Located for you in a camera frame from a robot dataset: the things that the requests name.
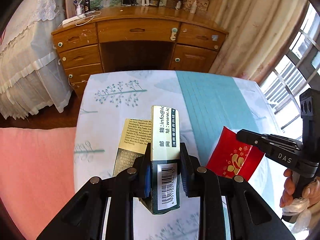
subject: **barcode label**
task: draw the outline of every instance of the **barcode label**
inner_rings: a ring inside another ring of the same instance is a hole
[[[158,210],[173,207],[177,204],[177,164],[158,164]]]

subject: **metal screw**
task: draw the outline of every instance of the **metal screw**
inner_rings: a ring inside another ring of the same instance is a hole
[[[240,175],[235,176],[236,182],[243,182],[243,178]]]
[[[136,172],[137,172],[137,169],[134,167],[127,169],[127,173],[129,173],[129,174],[135,174]]]
[[[200,172],[200,173],[205,173],[205,172],[207,172],[207,168],[203,167],[203,166],[200,166],[200,167],[197,168],[197,171]]]
[[[97,184],[99,182],[100,178],[99,177],[92,177],[90,179],[91,184]]]

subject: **window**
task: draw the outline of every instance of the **window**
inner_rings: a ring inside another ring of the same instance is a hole
[[[309,5],[299,32],[261,90],[273,109],[283,136],[302,141],[299,96],[320,90],[320,17]]]

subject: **pink fabric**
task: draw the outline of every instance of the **pink fabric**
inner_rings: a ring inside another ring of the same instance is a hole
[[[75,127],[0,128],[0,197],[27,240],[74,195],[75,135]]]

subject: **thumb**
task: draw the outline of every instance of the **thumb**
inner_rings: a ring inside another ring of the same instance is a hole
[[[302,192],[302,197],[315,198],[319,196],[320,196],[320,182],[319,182],[319,178],[317,177],[314,182],[310,183],[304,188]]]

